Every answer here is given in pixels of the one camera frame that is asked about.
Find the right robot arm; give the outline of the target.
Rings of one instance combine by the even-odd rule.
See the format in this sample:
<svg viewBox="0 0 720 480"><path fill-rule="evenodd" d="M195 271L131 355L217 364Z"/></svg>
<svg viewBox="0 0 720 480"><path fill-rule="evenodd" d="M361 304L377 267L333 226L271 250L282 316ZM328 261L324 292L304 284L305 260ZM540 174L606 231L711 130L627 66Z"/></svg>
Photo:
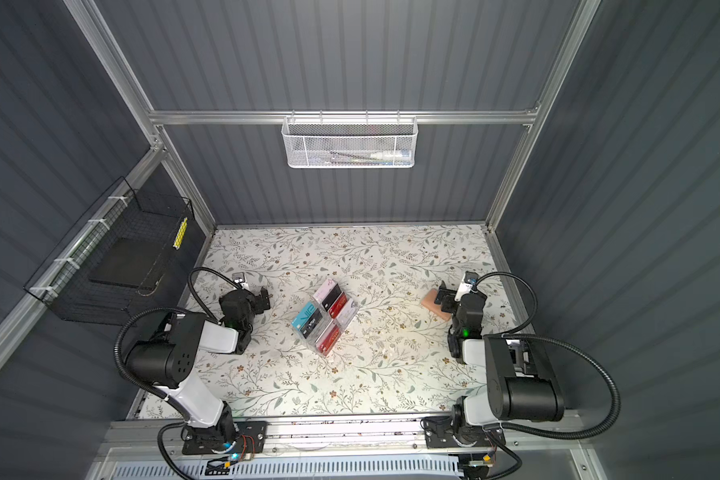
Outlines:
<svg viewBox="0 0 720 480"><path fill-rule="evenodd" d="M472 280L455 290L441 284L434 310L450 316L447 345L451 357L479 368L485 391L460 397L452 408L445 432L459 445L472 446L500 435L503 421L557 422L565 412L563 396L546 350L528 340L508 339L482 332L486 297L472 290Z"/></svg>

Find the pink leather card wallet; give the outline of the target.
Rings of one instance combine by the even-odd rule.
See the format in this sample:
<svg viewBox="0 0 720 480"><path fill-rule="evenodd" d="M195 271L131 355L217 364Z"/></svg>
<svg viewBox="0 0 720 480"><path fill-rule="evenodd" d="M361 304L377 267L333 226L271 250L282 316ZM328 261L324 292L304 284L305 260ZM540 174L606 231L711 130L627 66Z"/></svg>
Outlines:
<svg viewBox="0 0 720 480"><path fill-rule="evenodd" d="M430 289L425 294L425 296L422 298L422 300L420 301L420 305L422 307L424 307L425 309L427 309L432 314L434 314L436 317L438 317L442 320L445 320L445 321L450 321L452 314L444 312L442 310L442 305L435 303L437 294L438 294L437 289Z"/></svg>

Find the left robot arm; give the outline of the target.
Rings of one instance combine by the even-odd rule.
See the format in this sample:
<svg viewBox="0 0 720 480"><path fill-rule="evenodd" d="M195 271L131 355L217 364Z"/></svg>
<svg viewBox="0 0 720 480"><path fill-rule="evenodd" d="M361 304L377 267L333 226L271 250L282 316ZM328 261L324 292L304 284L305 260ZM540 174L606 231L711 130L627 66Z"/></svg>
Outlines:
<svg viewBox="0 0 720 480"><path fill-rule="evenodd" d="M230 455L237 461L263 451L267 423L238 424L227 402L213 394L194 371L197 353L241 355L251 341L253 319L270 309L269 294L235 288L219 300L223 317L171 308L147 340L118 353L123 376L165 400L182 416L184 455Z"/></svg>

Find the clear acrylic card holder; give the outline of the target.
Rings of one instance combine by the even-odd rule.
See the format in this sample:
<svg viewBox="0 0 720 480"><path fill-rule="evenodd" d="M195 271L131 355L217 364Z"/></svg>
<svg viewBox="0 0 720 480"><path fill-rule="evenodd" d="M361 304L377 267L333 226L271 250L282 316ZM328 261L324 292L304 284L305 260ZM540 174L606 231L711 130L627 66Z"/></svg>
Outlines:
<svg viewBox="0 0 720 480"><path fill-rule="evenodd" d="M342 286L341 286L336 280L334 280L334 281L336 282L336 285L339 285L339 286L341 287L343 293L345 293L345 294L347 295L348 299L354 299L353 297L351 297L351 296L342 288ZM338 326L338 324L337 324L335 318L332 318L332 317L329 315L328 311L326 311L326 310L323 308L323 306L322 306L320 303L318 303L318 302L313 298L313 295L310 297L310 299L308 300L308 302L314 302L315 304L317 304L317 305L320 306L320 310L321 310L321 312L322 312L322 314L323 314L323 318L322 318L322 320L320 321L320 323L316 326L316 328L315 328L314 331L309 335L308 338L303 338L303 337L301 336L301 334L300 334L299 331L295 330L295 329L292 327L292 325L291 325L291 327L292 327L292 329L295 331L297 338L298 338L300 341L302 341L307 347L309 347L311 350L313 350L316 354L318 354L317 351L316 351L316 343L317 343L318 339L324 334L324 332L325 332L328 328L330 328L330 327L333 326L333 325Z"/></svg>

